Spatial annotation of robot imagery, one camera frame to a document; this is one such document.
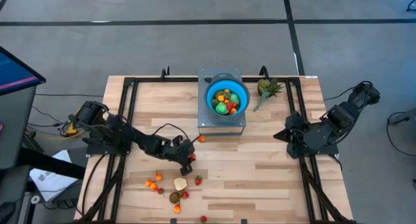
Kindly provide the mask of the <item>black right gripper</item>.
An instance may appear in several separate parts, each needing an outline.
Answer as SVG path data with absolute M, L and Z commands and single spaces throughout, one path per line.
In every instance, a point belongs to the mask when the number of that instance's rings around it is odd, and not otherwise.
M 309 123 L 298 112 L 292 112 L 287 117 L 285 128 L 273 135 L 273 138 L 283 142 L 286 139 L 287 130 L 289 131 L 289 143 L 287 145 L 287 153 L 291 158 L 298 158 L 300 155 L 308 154 L 308 147 L 304 142 L 304 134 L 309 128 Z

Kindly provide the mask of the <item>blue collapsible colander grey rim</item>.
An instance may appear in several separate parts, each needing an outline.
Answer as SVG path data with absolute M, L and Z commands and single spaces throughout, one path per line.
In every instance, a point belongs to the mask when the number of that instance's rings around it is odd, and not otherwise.
M 211 101 L 215 97 L 215 93 L 227 88 L 232 94 L 235 94 L 239 98 L 239 105 L 237 112 L 232 115 L 223 115 L 216 112 L 212 106 Z M 245 111 L 250 104 L 250 94 L 248 88 L 242 81 L 241 76 L 234 76 L 230 73 L 218 73 L 209 82 L 208 87 L 204 94 L 207 108 L 218 118 L 221 122 L 232 123 L 244 121 Z

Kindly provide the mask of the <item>grey perforated metal stand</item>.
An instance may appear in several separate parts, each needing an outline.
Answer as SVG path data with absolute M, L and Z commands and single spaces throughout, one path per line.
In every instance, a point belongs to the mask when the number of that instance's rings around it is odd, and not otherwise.
M 198 130 L 204 136 L 237 136 L 241 135 L 246 127 L 246 118 L 244 121 L 236 124 L 221 122 L 207 108 L 204 94 L 211 79 L 218 73 L 230 73 L 234 76 L 242 76 L 241 70 L 233 69 L 201 69 L 198 75 Z

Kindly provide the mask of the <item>white paper sheet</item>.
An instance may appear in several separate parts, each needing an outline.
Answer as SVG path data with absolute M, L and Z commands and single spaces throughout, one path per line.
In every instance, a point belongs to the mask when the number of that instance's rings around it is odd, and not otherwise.
M 29 175 L 44 201 L 52 201 L 74 185 L 84 173 L 81 166 L 72 163 L 67 149 L 53 156 L 27 150 L 26 163 L 32 167 Z

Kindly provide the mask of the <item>grey cabinet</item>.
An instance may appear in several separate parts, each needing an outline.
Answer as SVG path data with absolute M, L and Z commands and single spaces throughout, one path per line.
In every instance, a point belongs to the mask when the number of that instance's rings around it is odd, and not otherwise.
M 31 87 L 0 96 L 0 170 L 16 165 L 35 92 Z

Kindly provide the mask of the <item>blue screen monitor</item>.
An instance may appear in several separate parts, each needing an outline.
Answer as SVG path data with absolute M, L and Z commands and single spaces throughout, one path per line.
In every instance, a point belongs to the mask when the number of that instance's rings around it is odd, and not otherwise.
M 46 83 L 46 78 L 0 46 L 0 96 Z

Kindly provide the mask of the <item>black table frame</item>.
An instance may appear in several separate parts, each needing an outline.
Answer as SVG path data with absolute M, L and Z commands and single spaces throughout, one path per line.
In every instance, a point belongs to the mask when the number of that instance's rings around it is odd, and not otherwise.
M 316 77 L 279 77 L 283 90 L 255 110 L 257 77 L 244 82 L 251 100 L 246 126 L 240 136 L 205 133 L 196 142 L 196 161 L 186 177 L 188 197 L 178 205 L 170 202 L 179 164 L 146 155 L 136 145 L 125 158 L 122 179 L 99 211 L 92 205 L 116 170 L 117 158 L 88 159 L 76 213 L 80 224 L 139 223 L 305 223 L 328 219 L 330 213 L 307 187 L 299 160 L 286 152 L 274 134 L 285 118 L 299 111 L 317 121 L 326 107 Z M 185 132 L 191 140 L 199 135 L 198 78 L 195 75 L 166 77 L 111 76 L 103 102 L 112 113 L 124 114 L 134 127 L 173 138 Z

